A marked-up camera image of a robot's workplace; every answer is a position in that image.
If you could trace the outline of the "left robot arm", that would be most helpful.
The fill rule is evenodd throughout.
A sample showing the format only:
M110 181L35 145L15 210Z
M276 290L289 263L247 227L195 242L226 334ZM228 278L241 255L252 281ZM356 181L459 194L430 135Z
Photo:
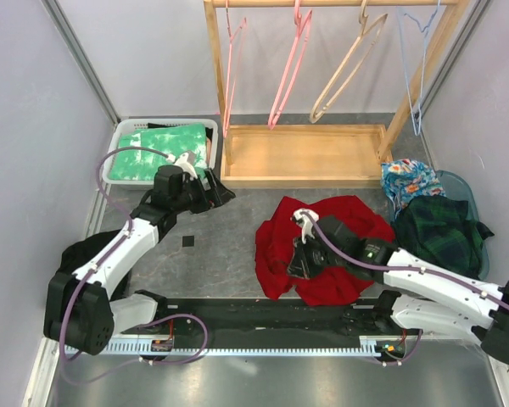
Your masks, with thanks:
M43 334L83 353L101 353L116 334L136 326L151 333L168 327L163 298L140 291L115 299L132 267L156 247L183 212L201 214L236 197L212 170L192 176L177 165L159 167L151 189L113 238L72 271L58 272L48 284Z

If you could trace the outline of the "red skirt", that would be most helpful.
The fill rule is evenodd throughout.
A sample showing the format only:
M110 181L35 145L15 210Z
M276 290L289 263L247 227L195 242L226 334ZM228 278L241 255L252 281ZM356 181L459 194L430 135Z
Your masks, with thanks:
M313 204L285 197L273 216L255 233L255 273L263 293L272 300L294 288L309 306L354 303L373 282L351 275L343 267L330 267L312 280L289 276L287 267L293 257L293 239L301 229L292 221L297 209L312 209L321 217L334 215L359 237L378 237L387 242L395 238L391 226L356 196L325 198Z

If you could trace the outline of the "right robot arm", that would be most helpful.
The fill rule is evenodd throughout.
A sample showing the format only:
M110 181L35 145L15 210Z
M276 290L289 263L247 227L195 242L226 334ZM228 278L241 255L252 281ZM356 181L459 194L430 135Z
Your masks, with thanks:
M294 239L287 271L313 280L331 267L387 287L372 312L373 327L435 332L478 345L509 365L509 281L500 286L461 276L375 237L358 237L335 216L310 209L292 216Z

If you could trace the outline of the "light blue wire hanger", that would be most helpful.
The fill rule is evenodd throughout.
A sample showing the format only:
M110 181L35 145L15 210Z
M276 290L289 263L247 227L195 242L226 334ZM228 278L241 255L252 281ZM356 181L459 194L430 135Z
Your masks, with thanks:
M410 117L411 117L411 127L413 130L413 134L417 137L421 136L422 133L422 103L424 99L424 78L426 72L427 65L427 54L428 54L428 39L431 32L431 28L435 17L438 15L440 8L442 7L441 1L436 3L436 6L433 9L433 12L430 14L428 20L423 23L419 20L415 15L409 13L404 7L398 6L396 8L396 17L398 23L398 33L400 40L400 56L404 74L404 80L406 83L406 97L408 102L408 107L410 109ZM409 72L409 65L406 61L407 53L406 53L406 36L404 30L404 23L406 20L410 20L417 26L418 32L422 35L422 58L420 60L420 85L418 90L418 95L416 98L413 97L412 94L412 84L411 84L411 76Z

